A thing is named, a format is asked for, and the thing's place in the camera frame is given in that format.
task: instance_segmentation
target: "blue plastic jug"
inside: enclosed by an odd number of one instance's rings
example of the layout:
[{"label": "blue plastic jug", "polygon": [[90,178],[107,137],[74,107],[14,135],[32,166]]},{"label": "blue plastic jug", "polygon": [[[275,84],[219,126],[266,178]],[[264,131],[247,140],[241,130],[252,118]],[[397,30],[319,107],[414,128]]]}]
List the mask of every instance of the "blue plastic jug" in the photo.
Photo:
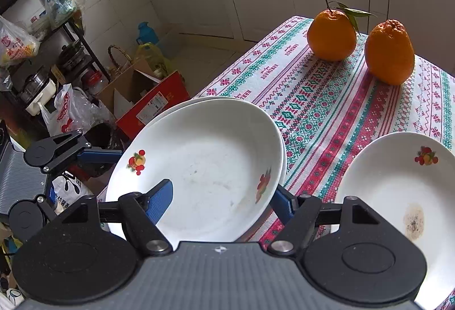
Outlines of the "blue plastic jug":
[{"label": "blue plastic jug", "polygon": [[148,26],[148,22],[142,22],[137,27],[139,29],[139,37],[136,39],[137,44],[158,43],[158,37],[155,31]]}]

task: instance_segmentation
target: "tablecloth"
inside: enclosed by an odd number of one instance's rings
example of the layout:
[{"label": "tablecloth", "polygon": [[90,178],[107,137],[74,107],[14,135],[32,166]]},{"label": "tablecloth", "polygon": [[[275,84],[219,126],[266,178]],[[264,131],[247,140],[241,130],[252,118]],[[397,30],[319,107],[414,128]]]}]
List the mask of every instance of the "tablecloth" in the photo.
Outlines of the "tablecloth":
[{"label": "tablecloth", "polygon": [[[391,132],[423,133],[454,149],[453,77],[416,56],[411,77],[388,86],[367,70],[364,34],[346,60],[317,59],[306,38],[311,21],[285,21],[197,95],[244,99],[272,117],[286,144],[287,190],[333,202],[353,158]],[[282,228],[272,213],[249,239],[265,247]],[[455,290],[438,310],[454,303]]]}]

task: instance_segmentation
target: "white plate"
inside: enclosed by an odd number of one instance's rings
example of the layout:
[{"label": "white plate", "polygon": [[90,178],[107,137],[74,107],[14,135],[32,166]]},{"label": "white plate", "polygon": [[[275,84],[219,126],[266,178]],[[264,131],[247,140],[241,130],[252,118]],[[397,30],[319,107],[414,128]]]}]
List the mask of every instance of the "white plate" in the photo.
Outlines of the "white plate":
[{"label": "white plate", "polygon": [[[166,115],[169,115],[170,113],[173,113],[176,110],[179,110],[181,108],[184,108],[185,106],[192,105],[193,103],[201,102],[201,101],[207,101],[207,100],[214,100],[214,99],[235,99],[237,101],[244,101],[241,99],[236,99],[235,97],[226,97],[226,96],[210,96],[210,97],[198,97],[195,99],[191,99],[185,102],[178,103],[175,106],[172,106],[171,108],[167,109],[166,111],[163,111],[156,117],[154,117],[144,128],[147,128],[149,126],[152,126],[154,123],[156,123],[158,120],[164,118]],[[281,137],[281,142],[283,144],[283,167],[281,169],[281,177],[279,183],[283,185],[286,182],[286,167],[288,165],[288,157],[286,155],[286,145],[284,144],[283,137]]]},{"label": "white plate", "polygon": [[[185,106],[136,136],[114,169],[106,201],[145,193],[169,178],[173,199],[157,226],[174,249],[181,240],[235,241],[258,220],[276,190],[281,139],[270,116],[246,101]],[[131,157],[144,165],[139,175],[127,167]],[[109,228],[124,237],[121,226]]]},{"label": "white plate", "polygon": [[[423,134],[385,135],[352,161],[335,203],[349,195],[365,201],[422,250],[428,270],[416,302],[425,310],[441,304],[455,287],[455,156]],[[411,230],[411,221],[417,229]]]}]

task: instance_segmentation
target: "cardboard box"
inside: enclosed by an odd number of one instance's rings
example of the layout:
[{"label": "cardboard box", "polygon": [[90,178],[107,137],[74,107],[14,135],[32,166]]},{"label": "cardboard box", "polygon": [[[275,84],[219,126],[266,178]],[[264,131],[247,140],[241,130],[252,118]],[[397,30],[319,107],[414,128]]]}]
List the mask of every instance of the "cardboard box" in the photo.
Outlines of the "cardboard box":
[{"label": "cardboard box", "polygon": [[159,81],[146,63],[138,62],[109,83],[99,99],[119,117],[118,127],[133,139],[159,113],[190,96],[179,72]]}]

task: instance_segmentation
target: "fruit decal on plate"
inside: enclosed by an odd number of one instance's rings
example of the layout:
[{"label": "fruit decal on plate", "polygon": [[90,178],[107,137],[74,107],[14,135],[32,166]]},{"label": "fruit decal on plate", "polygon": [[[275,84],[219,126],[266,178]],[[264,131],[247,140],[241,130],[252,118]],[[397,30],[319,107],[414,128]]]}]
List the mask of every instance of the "fruit decal on plate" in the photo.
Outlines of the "fruit decal on plate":
[{"label": "fruit decal on plate", "polygon": [[145,151],[139,150],[138,153],[134,153],[132,157],[128,160],[127,168],[131,172],[136,172],[137,175],[140,175],[140,172],[145,169]]},{"label": "fruit decal on plate", "polygon": [[420,165],[431,165],[438,163],[438,157],[435,156],[436,152],[431,151],[430,147],[422,146],[420,151],[417,152],[417,157],[414,159],[416,163]]},{"label": "fruit decal on plate", "polygon": [[261,199],[262,194],[265,192],[267,184],[270,182],[270,173],[272,168],[268,168],[267,172],[261,175],[261,179],[258,184],[258,192],[256,192],[256,203]]}]

